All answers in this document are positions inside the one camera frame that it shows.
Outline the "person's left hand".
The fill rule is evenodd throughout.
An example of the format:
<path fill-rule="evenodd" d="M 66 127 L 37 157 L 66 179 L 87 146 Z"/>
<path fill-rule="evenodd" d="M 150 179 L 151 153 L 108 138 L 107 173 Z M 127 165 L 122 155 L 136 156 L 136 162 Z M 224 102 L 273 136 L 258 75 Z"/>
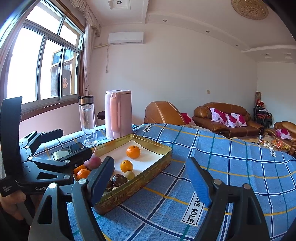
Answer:
<path fill-rule="evenodd" d="M 16 220 L 23 220 L 24 217 L 17 207 L 17 204 L 23 203 L 26 200 L 26 195 L 18 190 L 6 197 L 1 195 L 1 206 L 3 210 L 14 217 Z"/>

